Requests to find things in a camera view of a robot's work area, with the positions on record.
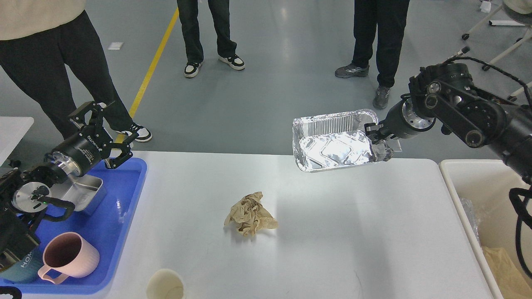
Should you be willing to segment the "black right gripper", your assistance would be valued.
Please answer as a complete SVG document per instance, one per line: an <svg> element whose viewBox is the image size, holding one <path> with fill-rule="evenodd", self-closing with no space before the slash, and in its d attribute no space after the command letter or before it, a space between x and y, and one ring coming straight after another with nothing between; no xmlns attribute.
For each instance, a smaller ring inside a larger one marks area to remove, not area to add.
<svg viewBox="0 0 532 299"><path fill-rule="evenodd" d="M380 123L365 124L365 134L372 144L389 139L411 139L435 125L436 118L422 117L414 111L413 100L401 100Z"/></svg>

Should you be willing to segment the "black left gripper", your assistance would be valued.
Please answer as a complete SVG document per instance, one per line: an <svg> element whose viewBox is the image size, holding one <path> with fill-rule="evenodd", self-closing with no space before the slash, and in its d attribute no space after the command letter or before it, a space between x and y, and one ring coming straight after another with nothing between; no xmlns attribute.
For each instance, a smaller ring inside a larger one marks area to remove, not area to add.
<svg viewBox="0 0 532 299"><path fill-rule="evenodd" d="M137 133L128 136L123 142L112 141L104 127L104 114L108 107L104 103L88 101L68 115L74 129L63 143L53 149L51 159L45 165L55 165L66 175L81 177L104 160L107 169L116 169L133 156L131 143ZM118 150L117 157L111 151Z"/></svg>

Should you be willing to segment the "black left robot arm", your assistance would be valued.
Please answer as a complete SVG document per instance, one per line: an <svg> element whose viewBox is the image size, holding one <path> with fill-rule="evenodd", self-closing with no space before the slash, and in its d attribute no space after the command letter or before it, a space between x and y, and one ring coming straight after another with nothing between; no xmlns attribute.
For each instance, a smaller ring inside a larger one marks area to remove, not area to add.
<svg viewBox="0 0 532 299"><path fill-rule="evenodd" d="M103 125L110 105L84 103L70 121L77 132L53 148L48 160L27 172L14 168L1 177L1 278L31 283L42 265L42 221L60 223L74 212L91 214L103 199L103 182L88 172L100 162L116 169L132 157L141 127L132 125L114 142Z"/></svg>

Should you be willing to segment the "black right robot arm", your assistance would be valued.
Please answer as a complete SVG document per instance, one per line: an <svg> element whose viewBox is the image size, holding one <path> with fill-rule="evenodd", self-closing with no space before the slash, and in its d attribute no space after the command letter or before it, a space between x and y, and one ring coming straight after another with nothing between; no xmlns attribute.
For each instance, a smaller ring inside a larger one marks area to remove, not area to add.
<svg viewBox="0 0 532 299"><path fill-rule="evenodd" d="M531 96L518 77L490 63L466 56L466 46L441 63L420 67L409 79L409 92L379 123L365 125L373 144L410 139L441 121L444 135L454 134L470 148L489 147L530 185L532 175ZM496 96L473 83L465 60L496 70L525 89L526 105Z"/></svg>

